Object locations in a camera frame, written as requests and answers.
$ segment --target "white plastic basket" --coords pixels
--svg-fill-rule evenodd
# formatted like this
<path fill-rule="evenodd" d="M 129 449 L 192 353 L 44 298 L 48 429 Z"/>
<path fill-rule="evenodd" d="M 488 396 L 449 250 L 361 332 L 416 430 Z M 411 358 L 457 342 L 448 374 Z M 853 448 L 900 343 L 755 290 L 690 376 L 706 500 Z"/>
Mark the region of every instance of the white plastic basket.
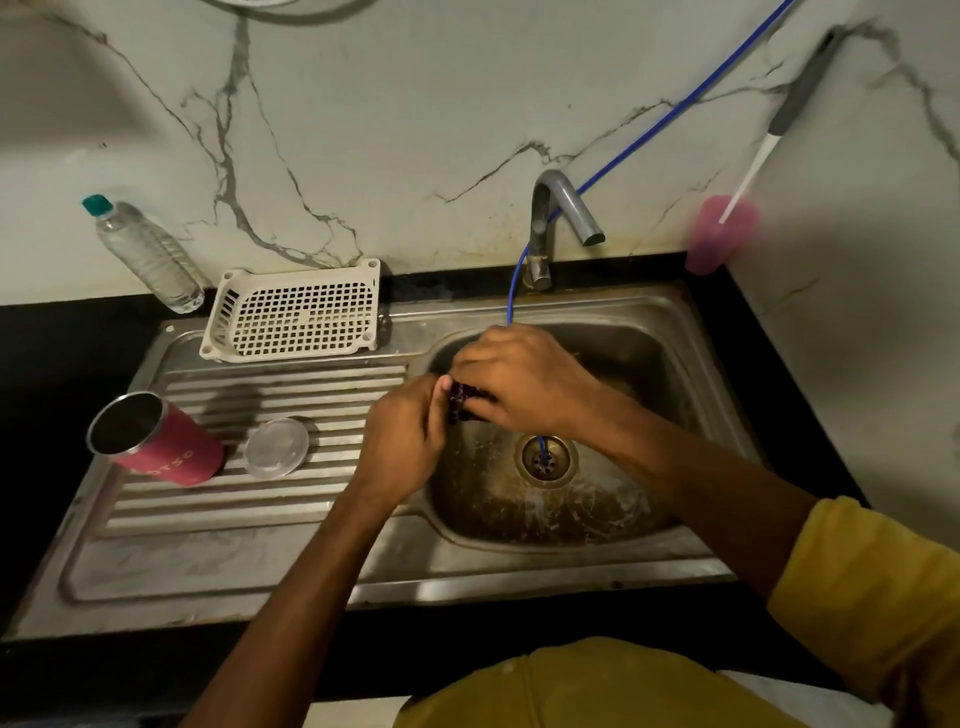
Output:
<path fill-rule="evenodd" d="M 200 356 L 273 361 L 376 349 L 380 261 L 353 268 L 255 275 L 223 274 Z"/>

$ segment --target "sink bowl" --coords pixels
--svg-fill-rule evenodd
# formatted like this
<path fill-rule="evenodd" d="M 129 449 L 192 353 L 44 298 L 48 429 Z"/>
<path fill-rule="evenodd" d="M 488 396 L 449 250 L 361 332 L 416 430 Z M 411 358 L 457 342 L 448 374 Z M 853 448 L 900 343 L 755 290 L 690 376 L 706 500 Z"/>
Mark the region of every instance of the sink bowl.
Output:
<path fill-rule="evenodd" d="M 702 434 L 678 362 L 648 331 L 588 322 L 543 328 L 601 381 Z M 445 343 L 430 370 L 449 371 L 453 356 L 474 339 Z M 600 453 L 553 437 L 546 445 L 547 461 L 541 462 L 532 433 L 485 422 L 453 426 L 427 487 L 437 517 L 468 539 L 536 546 L 607 544 L 679 525 L 642 484 Z"/>

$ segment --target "yellow shirt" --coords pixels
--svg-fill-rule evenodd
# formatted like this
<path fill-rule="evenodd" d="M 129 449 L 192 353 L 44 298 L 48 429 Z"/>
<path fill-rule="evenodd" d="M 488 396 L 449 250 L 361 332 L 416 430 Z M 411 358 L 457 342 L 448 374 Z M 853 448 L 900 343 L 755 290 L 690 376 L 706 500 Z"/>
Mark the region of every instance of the yellow shirt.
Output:
<path fill-rule="evenodd" d="M 849 498 L 810 512 L 767 609 L 851 692 L 907 725 L 960 725 L 960 555 Z M 398 728 L 802 726 L 680 655 L 606 638 L 474 672 Z"/>

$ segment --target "marble wall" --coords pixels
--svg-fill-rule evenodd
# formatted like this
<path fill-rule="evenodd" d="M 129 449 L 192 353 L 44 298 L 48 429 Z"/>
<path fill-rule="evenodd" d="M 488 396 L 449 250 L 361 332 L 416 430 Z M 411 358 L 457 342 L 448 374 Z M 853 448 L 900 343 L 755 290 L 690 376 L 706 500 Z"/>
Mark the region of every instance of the marble wall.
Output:
<path fill-rule="evenodd" d="M 851 22 L 732 269 L 871 502 L 960 549 L 960 5 Z"/>
<path fill-rule="evenodd" d="M 5 0 L 0 303 L 142 291 L 97 241 L 91 192 L 153 216 L 212 279 L 359 255 L 396 272 L 512 263 L 540 171 L 584 181 L 778 3 L 327 0 L 277 20 L 204 0 Z M 590 190 L 608 243 L 585 252 L 560 224 L 558 256 L 680 249 L 853 6 L 798 3 Z"/>

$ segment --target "kitchen counter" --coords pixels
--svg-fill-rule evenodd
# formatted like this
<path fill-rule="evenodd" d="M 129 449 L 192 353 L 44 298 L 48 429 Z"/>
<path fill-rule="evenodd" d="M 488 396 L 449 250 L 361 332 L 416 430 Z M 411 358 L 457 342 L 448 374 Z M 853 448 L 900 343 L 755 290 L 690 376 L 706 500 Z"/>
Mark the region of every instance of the kitchen counter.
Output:
<path fill-rule="evenodd" d="M 505 295 L 511 273 L 504 267 L 386 278 L 380 300 Z M 682 280 L 771 467 L 814 495 L 863 500 L 726 270 L 695 279 L 683 271 L 682 254 L 671 254 L 559 263 L 554 274 L 556 287 L 568 289 Z M 168 318 L 149 296 L 0 308 L 4 442 L 35 473 L 8 488 L 0 517 L 8 554 L 0 583 L 4 622 L 89 463 L 86 425 L 127 389 Z M 45 476 L 50 463 L 58 477 Z M 233 622 L 3 643 L 0 721 L 182 712 L 243 628 Z M 498 660 L 594 634 L 681 652 L 707 667 L 838 685 L 773 623 L 759 598 L 741 584 L 714 583 L 349 612 L 317 697 L 426 694 Z M 417 670 L 410 669 L 411 655 Z"/>

